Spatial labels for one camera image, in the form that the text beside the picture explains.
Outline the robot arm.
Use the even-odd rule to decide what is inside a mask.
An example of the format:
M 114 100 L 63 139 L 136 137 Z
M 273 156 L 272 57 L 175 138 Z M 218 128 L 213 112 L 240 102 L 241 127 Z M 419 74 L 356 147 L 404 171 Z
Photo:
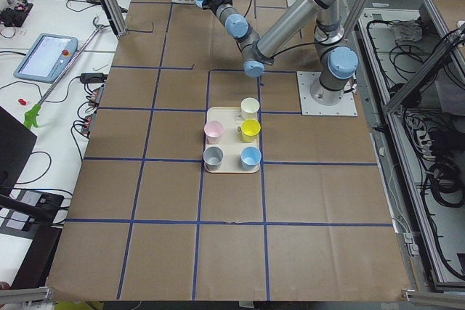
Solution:
M 296 0 L 264 34 L 259 35 L 244 15 L 233 7 L 233 0 L 195 0 L 198 7 L 210 10 L 235 39 L 243 57 L 243 69 L 251 78 L 260 77 L 272 65 L 281 48 L 310 20 L 329 10 L 337 0 Z

